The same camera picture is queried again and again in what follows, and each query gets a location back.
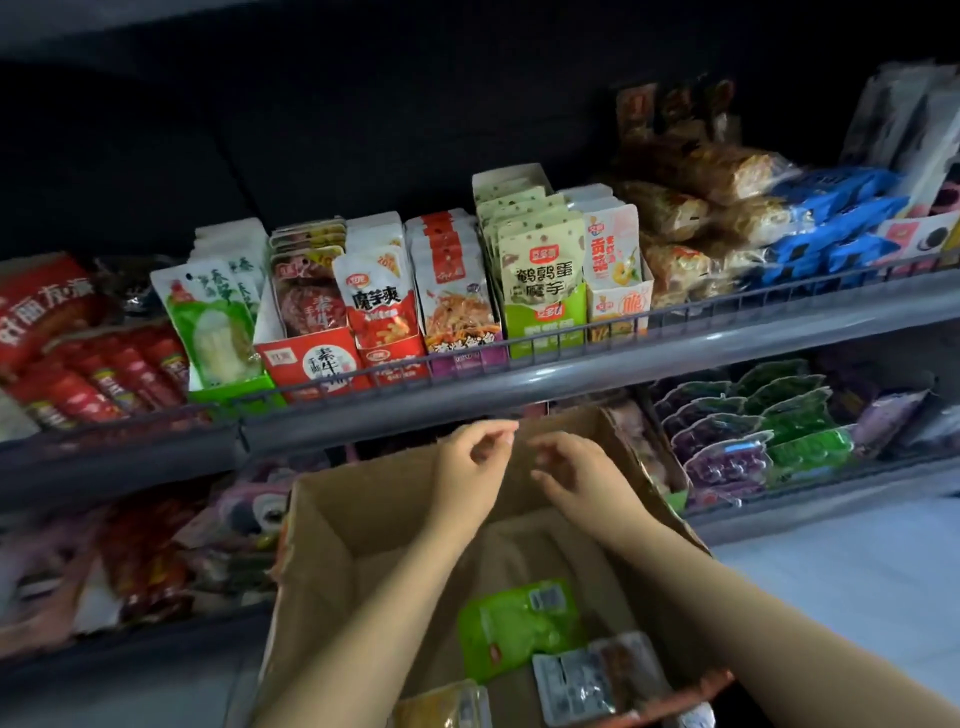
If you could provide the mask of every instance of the logo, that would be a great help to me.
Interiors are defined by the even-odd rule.
[[[564,315],[564,302],[557,301],[556,303],[551,303],[543,311],[538,311],[534,315],[538,321],[553,321],[554,319],[559,319]]]
[[[530,249],[531,263],[550,263],[560,257],[559,245],[541,245],[538,248]]]
[[[354,288],[363,288],[370,285],[370,276],[366,273],[354,273],[347,276],[347,285],[352,285]]]

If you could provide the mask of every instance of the cardboard display box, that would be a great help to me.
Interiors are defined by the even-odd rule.
[[[719,667],[666,597],[570,525],[530,480],[535,451],[525,442],[558,429],[599,443],[647,509],[706,550],[645,479],[633,451],[601,410],[575,408],[524,421],[497,503],[447,582],[402,696],[464,678],[456,617],[469,599],[556,577],[566,579],[573,590],[590,639],[643,630],[675,688]],[[273,703],[305,662],[343,629],[418,534],[431,501],[436,447],[409,449],[298,481],[277,569],[280,590],[258,710]],[[543,725],[530,666],[500,675],[487,687],[497,728]]]

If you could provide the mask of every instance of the hand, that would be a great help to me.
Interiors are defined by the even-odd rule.
[[[441,443],[428,530],[467,547],[496,503],[518,426],[514,420],[481,420]]]
[[[627,478],[592,440],[568,432],[533,438],[542,470],[530,475],[566,518],[614,551],[638,528],[656,523]]]

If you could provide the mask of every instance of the green packaging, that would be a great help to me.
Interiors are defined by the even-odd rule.
[[[467,677],[481,685],[530,662],[587,644],[580,613],[562,579],[468,602],[457,617]]]
[[[226,261],[202,258],[150,280],[204,389],[263,376],[253,318]]]

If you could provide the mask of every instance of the forearm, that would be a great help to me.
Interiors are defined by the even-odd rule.
[[[462,551],[422,533],[258,728],[383,728]]]
[[[945,699],[659,524],[622,555],[690,617],[778,726],[956,724]]]

